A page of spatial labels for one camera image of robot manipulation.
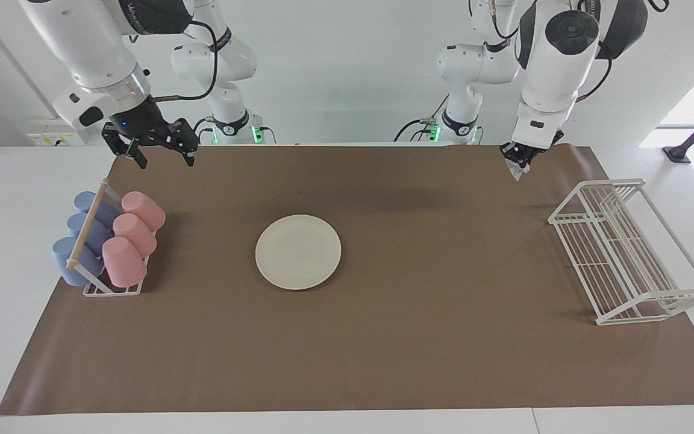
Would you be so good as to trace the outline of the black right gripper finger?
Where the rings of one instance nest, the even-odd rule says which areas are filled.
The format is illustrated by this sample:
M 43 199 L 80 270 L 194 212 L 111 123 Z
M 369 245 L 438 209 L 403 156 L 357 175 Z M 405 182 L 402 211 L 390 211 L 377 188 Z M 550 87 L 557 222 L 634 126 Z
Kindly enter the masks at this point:
M 145 169 L 147 167 L 147 159 L 140 151 L 137 140 L 133 139 L 130 143 L 126 143 L 122 137 L 113 124 L 104 124 L 104 141 L 110 148 L 110 151 L 116 156 L 132 159 L 139 168 Z
M 198 151 L 198 135 L 185 118 L 179 118 L 167 125 L 166 148 L 181 154 L 187 166 L 195 165 Z

